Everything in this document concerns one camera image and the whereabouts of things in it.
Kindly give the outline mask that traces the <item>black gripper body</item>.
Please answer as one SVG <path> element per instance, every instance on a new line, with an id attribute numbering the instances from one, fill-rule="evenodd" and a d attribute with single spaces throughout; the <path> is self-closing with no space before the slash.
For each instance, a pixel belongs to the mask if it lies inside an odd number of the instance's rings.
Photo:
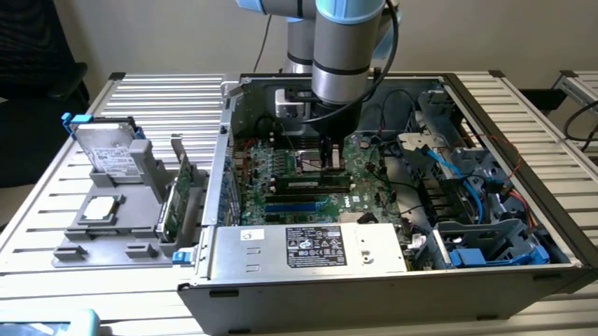
<path id="1" fill-rule="evenodd" d="M 361 102 L 355 103 L 355 105 L 345 109 L 333 117 L 311 122 L 311 127 L 322 136 L 329 137 L 333 141 L 343 141 L 345 138 L 354 133 L 359 126 L 362 106 L 363 104 Z M 343 105 L 318 102 L 313 105 L 310 117 L 319 118 L 329 116 L 342 107 Z"/>

